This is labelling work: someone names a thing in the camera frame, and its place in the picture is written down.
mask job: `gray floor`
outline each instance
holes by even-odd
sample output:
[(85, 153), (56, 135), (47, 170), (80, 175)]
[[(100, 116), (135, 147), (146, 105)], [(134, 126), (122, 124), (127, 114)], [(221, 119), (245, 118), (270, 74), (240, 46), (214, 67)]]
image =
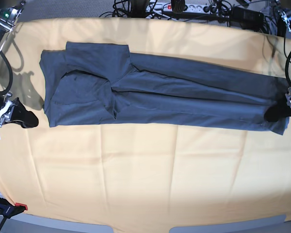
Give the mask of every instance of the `gray floor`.
[[(239, 5), (236, 0), (228, 1), (232, 5)], [(31, 21), (42, 18), (99, 17), (102, 13), (113, 10), (113, 2), (114, 0), (29, 0), (19, 20)], [(186, 2), (209, 4), (210, 0), (186, 0)], [(265, 2), (253, 3), (250, 4), (248, 9), (260, 11), (265, 7), (265, 4)]]
[(53, 219), (41, 218), (40, 224), (32, 224), (15, 220), (15, 217), (13, 217), (5, 222), (0, 233), (113, 233), (113, 229), (108, 226), (63, 222), (58, 220), (53, 220), (58, 227), (47, 227), (46, 225), (49, 225), (47, 224), (47, 220)]

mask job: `black clamp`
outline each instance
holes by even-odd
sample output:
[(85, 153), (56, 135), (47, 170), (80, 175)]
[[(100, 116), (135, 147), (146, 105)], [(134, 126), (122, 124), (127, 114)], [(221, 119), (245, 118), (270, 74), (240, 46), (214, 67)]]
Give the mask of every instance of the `black clamp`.
[(277, 100), (277, 103), (264, 114), (264, 119), (267, 122), (278, 122), (287, 117), (291, 117), (291, 87), (288, 88), (288, 93)]
[(28, 210), (28, 207), (24, 204), (16, 203), (15, 206), (13, 206), (6, 199), (0, 198), (0, 215), (3, 216), (3, 220), (0, 223), (0, 231), (7, 219), (19, 215), (25, 210)]
[(13, 100), (14, 108), (11, 119), (7, 123), (15, 123), (24, 129), (34, 128), (39, 125), (39, 120), (31, 111), (27, 111), (25, 106), (19, 101), (19, 98)]

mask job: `gray fabric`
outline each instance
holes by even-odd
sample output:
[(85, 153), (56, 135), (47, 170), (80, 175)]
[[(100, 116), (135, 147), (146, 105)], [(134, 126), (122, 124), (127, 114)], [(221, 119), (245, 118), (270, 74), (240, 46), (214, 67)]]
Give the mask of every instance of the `gray fabric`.
[(84, 231), (83, 223), (76, 223), (76, 222), (66, 222), (61, 221), (60, 225), (61, 228), (68, 228), (68, 226), (74, 225), (74, 228), (69, 230), (62, 230), (58, 228), (40, 226), (36, 224), (30, 224), (27, 222), (17, 221), (14, 219), (6, 220), (2, 230), (0, 233), (113, 233), (113, 229), (108, 226), (103, 225), (91, 225), (90, 231)]
[(207, 226), (190, 226), (190, 227), (174, 227), (170, 229), (169, 233), (229, 233), (238, 232), (247, 233), (254, 232), (255, 229), (264, 228), (269, 226), (283, 224), (286, 219), (286, 215), (279, 215), (275, 217), (266, 217), (250, 221), (232, 222), (217, 225)]
[(51, 127), (169, 123), (283, 134), (289, 121), (264, 120), (287, 90), (282, 78), (111, 44), (67, 43), (43, 51), (40, 66)]
[(113, 233), (113, 229), (105, 225), (96, 225), (80, 222), (62, 221), (52, 218), (38, 217), (28, 214), (19, 214), (13, 217), (13, 220), (23, 222), (23, 225), (30, 223), (32, 225), (43, 226), (62, 231), (73, 231), (80, 233)]
[[(209, 226), (175, 227), (169, 233), (291, 233), (291, 221), (261, 227), (259, 226), (261, 220), (263, 221), (264, 219)], [(243, 224), (250, 224), (248, 225), (249, 229), (237, 230)]]

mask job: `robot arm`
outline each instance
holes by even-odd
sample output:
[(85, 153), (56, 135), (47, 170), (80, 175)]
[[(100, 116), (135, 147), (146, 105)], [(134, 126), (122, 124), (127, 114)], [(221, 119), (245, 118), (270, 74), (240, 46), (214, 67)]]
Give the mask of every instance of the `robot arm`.
[(38, 118), (26, 110), (25, 106), (16, 98), (10, 101), (10, 92), (13, 82), (12, 68), (2, 52), (5, 41), (13, 30), (20, 16), (25, 1), (22, 0), (0, 0), (0, 55), (6, 63), (9, 71), (9, 84), (5, 90), (0, 91), (0, 127), (8, 123), (16, 123), (22, 128), (33, 128), (39, 123)]

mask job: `power strip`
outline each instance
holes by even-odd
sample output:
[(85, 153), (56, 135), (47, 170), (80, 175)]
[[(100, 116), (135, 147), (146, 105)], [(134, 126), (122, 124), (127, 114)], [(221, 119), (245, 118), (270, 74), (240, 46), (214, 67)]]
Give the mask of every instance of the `power strip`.
[[(150, 5), (147, 7), (146, 11), (150, 12), (153, 7), (154, 1), (150, 2)], [(176, 14), (173, 12), (171, 4), (166, 2), (157, 2), (154, 10), (161, 11), (162, 14), (167, 15), (173, 18), (195, 18), (201, 17), (201, 19), (206, 20), (216, 20), (222, 19), (217, 15), (218, 9), (214, 6), (211, 7), (209, 5), (202, 5), (202, 4), (186, 4), (185, 10), (180, 13)]]

